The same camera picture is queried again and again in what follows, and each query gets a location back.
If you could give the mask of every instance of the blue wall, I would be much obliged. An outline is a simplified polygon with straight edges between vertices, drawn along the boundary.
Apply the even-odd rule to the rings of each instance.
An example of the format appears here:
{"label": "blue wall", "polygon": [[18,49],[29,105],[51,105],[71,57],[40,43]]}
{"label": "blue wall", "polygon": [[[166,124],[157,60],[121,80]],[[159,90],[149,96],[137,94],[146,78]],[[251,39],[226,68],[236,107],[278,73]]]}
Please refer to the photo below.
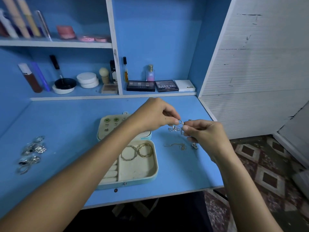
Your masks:
{"label": "blue wall", "polygon": [[32,89],[17,66],[23,62],[30,62],[25,48],[0,48],[0,137],[30,104]]}
{"label": "blue wall", "polygon": [[[71,25],[76,34],[110,35],[105,0],[26,0],[30,10],[43,13],[53,36],[56,25]],[[0,0],[0,8],[7,10]]]}
{"label": "blue wall", "polygon": [[199,94],[231,0],[208,0],[189,72]]}
{"label": "blue wall", "polygon": [[129,79],[187,79],[207,0],[112,0],[119,57]]}
{"label": "blue wall", "polygon": [[114,59],[111,49],[28,47],[28,51],[51,87],[60,78],[49,58],[51,54],[56,56],[63,76],[74,79],[83,72],[93,72],[100,78],[99,69],[110,71],[109,62]]}

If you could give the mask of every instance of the sb perfume bottle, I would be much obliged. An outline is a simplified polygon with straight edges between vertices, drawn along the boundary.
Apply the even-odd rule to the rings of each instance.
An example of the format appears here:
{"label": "sb perfume bottle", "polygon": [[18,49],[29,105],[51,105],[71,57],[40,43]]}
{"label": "sb perfume bottle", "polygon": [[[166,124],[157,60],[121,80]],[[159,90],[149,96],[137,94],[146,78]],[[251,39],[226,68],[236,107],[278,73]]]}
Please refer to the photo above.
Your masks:
{"label": "sb perfume bottle", "polygon": [[153,65],[149,64],[149,70],[146,71],[146,81],[155,81],[155,71]]}

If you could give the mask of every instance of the blue desk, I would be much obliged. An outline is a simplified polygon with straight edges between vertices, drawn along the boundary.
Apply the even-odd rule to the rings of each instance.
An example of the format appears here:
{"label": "blue desk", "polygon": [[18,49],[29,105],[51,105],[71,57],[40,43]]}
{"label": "blue desk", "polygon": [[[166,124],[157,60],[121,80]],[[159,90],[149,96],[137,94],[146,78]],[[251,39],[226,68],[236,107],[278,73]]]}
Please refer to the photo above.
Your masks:
{"label": "blue desk", "polygon": [[[133,113],[147,98],[34,101],[0,140],[0,217],[31,191],[66,167],[97,143],[99,121],[109,114]],[[188,119],[208,119],[195,96],[165,97]],[[45,135],[48,150],[40,164],[24,175],[15,173],[23,147],[37,136]],[[198,151],[179,133],[161,127],[153,132],[159,172],[157,178],[142,185],[94,191],[85,208],[180,194],[223,185],[217,166],[199,146]],[[187,149],[164,144],[185,142]]]}

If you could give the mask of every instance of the hand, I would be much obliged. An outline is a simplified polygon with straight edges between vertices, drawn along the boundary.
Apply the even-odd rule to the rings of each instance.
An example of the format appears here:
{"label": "hand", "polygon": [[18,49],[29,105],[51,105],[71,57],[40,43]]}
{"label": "hand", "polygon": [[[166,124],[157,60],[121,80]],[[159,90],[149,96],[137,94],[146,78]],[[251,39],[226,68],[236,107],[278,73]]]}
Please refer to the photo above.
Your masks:
{"label": "hand", "polygon": [[128,122],[133,122],[139,133],[153,131],[164,125],[177,125],[179,120],[180,115],[175,108],[160,98],[149,98],[128,118]]}
{"label": "hand", "polygon": [[223,125],[219,122],[208,120],[186,121],[183,130],[184,136],[187,136],[191,142],[199,143],[215,163],[217,163],[217,158],[227,157],[227,153],[234,153]]}

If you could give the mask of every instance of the jewelry tray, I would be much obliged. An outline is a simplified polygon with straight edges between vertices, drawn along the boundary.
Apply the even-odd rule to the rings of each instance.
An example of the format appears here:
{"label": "jewelry tray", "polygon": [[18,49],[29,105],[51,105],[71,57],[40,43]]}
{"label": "jewelry tray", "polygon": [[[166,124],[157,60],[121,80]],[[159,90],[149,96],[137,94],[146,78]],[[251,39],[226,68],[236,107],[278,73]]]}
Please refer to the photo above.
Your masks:
{"label": "jewelry tray", "polygon": [[[130,114],[124,112],[121,115],[108,115],[103,117],[98,128],[98,140],[100,141],[105,138],[114,128],[123,122],[123,119],[125,120],[125,117],[129,116]],[[137,135],[128,146],[131,145],[137,148],[140,144],[148,143],[153,149],[153,154],[148,158],[137,155],[135,159],[130,161],[123,160],[120,155],[102,181],[98,184],[97,190],[144,184],[155,180],[159,167],[155,145],[150,140],[151,134],[152,132],[148,131]],[[142,147],[140,150],[141,154],[150,154],[151,147]],[[122,152],[122,156],[126,159],[131,159],[134,157],[134,153],[135,150],[132,147],[126,147]]]}

